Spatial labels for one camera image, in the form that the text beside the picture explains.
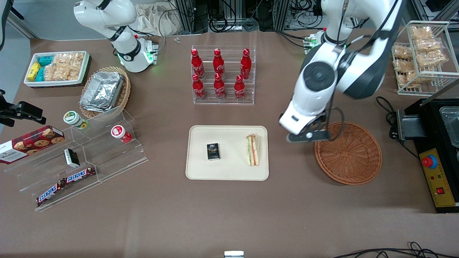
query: coca-cola bottle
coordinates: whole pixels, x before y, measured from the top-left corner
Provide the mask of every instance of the coca-cola bottle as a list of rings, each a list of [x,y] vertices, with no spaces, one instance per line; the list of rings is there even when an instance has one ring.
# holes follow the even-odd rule
[[[245,98],[246,85],[242,81],[242,76],[236,76],[236,83],[234,84],[234,96],[237,102],[243,102]]]
[[[198,55],[198,50],[195,48],[191,50],[191,67],[193,67],[193,71],[199,75],[199,79],[204,78],[204,65]]]
[[[225,62],[219,48],[213,50],[213,69],[215,73],[219,73],[222,76],[222,79],[225,78]]]
[[[206,92],[204,91],[204,85],[199,80],[199,75],[193,74],[193,90],[195,92],[196,99],[203,101],[206,99]]]
[[[244,48],[241,59],[241,75],[244,80],[249,79],[251,68],[252,60],[250,60],[250,50],[248,48]]]
[[[213,82],[215,88],[215,94],[218,100],[224,100],[226,98],[225,83],[222,81],[222,75],[219,73],[215,74],[215,81]]]

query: aluminum foil container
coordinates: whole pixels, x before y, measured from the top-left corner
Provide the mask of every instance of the aluminum foil container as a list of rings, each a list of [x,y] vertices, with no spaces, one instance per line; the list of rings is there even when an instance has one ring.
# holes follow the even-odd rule
[[[116,72],[97,72],[80,99],[80,105],[90,111],[104,112],[116,104],[123,76]]]

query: red emergency stop button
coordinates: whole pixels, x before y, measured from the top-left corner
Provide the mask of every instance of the red emergency stop button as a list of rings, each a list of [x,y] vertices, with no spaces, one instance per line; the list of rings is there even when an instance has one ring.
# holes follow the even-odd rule
[[[424,157],[422,159],[422,165],[424,167],[428,168],[436,168],[437,167],[437,158],[435,158],[433,155],[428,155],[427,157]]]

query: candy bar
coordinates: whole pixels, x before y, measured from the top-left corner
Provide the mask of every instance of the candy bar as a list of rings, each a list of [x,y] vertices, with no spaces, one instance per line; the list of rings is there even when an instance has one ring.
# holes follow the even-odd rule
[[[65,182],[60,180],[57,184],[53,185],[50,189],[44,192],[42,195],[37,197],[37,207],[40,207],[46,200],[49,200],[51,196],[55,195],[60,189],[64,188]]]
[[[89,175],[92,175],[94,173],[95,173],[95,168],[94,167],[90,167],[90,168],[87,168],[87,169],[85,169],[83,171],[80,171],[80,172],[78,172],[76,174],[73,174],[73,175],[71,175],[71,176],[69,176],[67,178],[64,178],[62,180],[65,182],[66,185],[68,185],[68,184],[70,184],[72,182],[76,182],[76,181],[78,181],[78,180],[80,180],[82,178],[85,178],[85,177],[87,177]]]

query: cookie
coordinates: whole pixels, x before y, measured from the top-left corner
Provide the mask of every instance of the cookie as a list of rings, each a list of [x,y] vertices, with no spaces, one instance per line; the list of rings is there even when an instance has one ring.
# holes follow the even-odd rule
[[[28,152],[26,152],[27,155],[32,155],[34,153],[36,153],[38,150],[30,150]]]
[[[27,147],[24,146],[24,143],[23,143],[22,141],[16,143],[16,144],[14,145],[14,148],[15,148],[16,150],[22,150],[22,151],[27,149]]]
[[[61,141],[64,141],[64,137],[56,137],[56,138],[51,140],[52,143],[58,143],[58,142],[61,142]]]
[[[36,141],[34,143],[34,145],[37,146],[37,147],[44,147],[44,146],[48,145],[49,143],[50,143],[50,141],[48,141],[48,140],[38,140],[38,141]]]
[[[42,135],[46,138],[52,138],[56,134],[53,132],[52,129],[46,129],[45,131],[43,131]]]

